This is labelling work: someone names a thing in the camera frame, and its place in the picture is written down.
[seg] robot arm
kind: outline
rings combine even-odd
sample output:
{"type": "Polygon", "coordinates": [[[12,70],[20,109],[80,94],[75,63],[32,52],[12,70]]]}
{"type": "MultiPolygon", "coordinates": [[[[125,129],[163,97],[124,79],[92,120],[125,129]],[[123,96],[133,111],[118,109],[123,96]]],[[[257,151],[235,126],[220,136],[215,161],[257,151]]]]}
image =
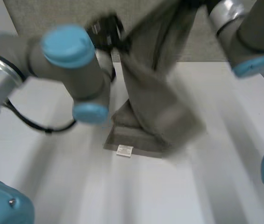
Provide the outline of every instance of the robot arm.
{"type": "Polygon", "coordinates": [[[28,76],[62,82],[74,100],[75,120],[98,124],[107,119],[111,56],[95,50],[82,27],[59,26],[41,40],[0,34],[0,105],[28,76]]]}
{"type": "Polygon", "coordinates": [[[230,66],[237,77],[264,69],[264,0],[247,14],[238,0],[207,0],[207,11],[230,66]]]}
{"type": "MultiPolygon", "coordinates": [[[[204,4],[235,75],[247,77],[259,73],[264,68],[264,0],[257,0],[249,14],[236,0],[206,0],[204,4]]],[[[92,28],[97,33],[103,27],[92,28]]],[[[106,51],[95,52],[87,32],[80,26],[60,26],[41,40],[0,35],[0,105],[28,76],[35,76],[65,85],[74,100],[75,120],[100,123],[107,118],[113,71],[111,56],[106,51]]],[[[0,182],[2,211],[0,224],[23,220],[33,223],[32,202],[0,182]],[[25,203],[16,204],[18,200],[25,203]],[[12,213],[16,211],[14,208],[23,216],[12,213]]]]}

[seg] gray towel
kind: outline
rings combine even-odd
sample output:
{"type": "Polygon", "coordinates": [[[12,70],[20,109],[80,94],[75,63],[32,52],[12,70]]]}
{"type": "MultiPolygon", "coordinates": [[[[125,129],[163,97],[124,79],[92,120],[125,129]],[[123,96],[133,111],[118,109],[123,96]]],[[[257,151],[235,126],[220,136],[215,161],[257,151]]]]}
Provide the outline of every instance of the gray towel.
{"type": "Polygon", "coordinates": [[[161,157],[192,133],[197,118],[166,83],[194,22],[196,9],[166,0],[128,33],[130,51],[120,52],[129,100],[113,115],[106,149],[133,146],[133,153],[161,157]]]}

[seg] gray backdrop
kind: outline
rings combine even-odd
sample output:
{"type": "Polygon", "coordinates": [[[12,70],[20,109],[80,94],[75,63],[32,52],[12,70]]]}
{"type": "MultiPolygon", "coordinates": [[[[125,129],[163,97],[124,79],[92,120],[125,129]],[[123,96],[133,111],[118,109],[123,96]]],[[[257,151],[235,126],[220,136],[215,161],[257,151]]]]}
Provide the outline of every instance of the gray backdrop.
{"type": "MultiPolygon", "coordinates": [[[[4,0],[19,35],[39,35],[59,23],[86,24],[99,13],[116,11],[129,29],[162,0],[4,0]]],[[[255,0],[243,0],[251,9],[255,0]]],[[[225,56],[207,20],[206,9],[199,10],[181,61],[218,62],[225,56]]]]}

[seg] white table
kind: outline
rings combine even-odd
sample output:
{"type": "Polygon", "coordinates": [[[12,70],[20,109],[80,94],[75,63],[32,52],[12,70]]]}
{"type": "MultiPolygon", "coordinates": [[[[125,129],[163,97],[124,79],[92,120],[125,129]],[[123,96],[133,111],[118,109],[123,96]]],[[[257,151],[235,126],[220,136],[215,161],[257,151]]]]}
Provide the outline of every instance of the white table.
{"type": "MultiPolygon", "coordinates": [[[[115,68],[112,111],[128,98],[115,68]]],[[[264,79],[238,81],[224,63],[179,63],[176,73],[181,98],[186,92],[207,130],[178,154],[124,158],[102,148],[109,123],[44,136],[2,110],[0,180],[33,200],[37,224],[264,224],[264,79]]],[[[11,100],[45,124],[71,118],[58,83],[29,80],[11,100]]]]}

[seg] gray robot arm segment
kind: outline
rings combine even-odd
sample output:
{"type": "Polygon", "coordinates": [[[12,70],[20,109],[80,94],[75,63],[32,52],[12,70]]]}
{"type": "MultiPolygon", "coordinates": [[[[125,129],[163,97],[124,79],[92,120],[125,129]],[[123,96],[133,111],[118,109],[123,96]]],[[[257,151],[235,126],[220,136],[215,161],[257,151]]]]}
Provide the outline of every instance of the gray robot arm segment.
{"type": "MultiPolygon", "coordinates": [[[[9,73],[20,80],[17,84],[29,75],[61,81],[74,100],[73,117],[77,121],[96,124],[107,118],[111,56],[101,50],[95,52],[82,27],[60,26],[38,41],[0,35],[0,66],[1,73],[2,67],[9,68],[9,73]]],[[[0,105],[16,87],[3,93],[6,86],[10,84],[0,84],[0,105]]]]}
{"type": "Polygon", "coordinates": [[[264,0],[257,0],[249,13],[237,0],[208,0],[206,5],[235,75],[260,73],[264,69],[264,0]]]}

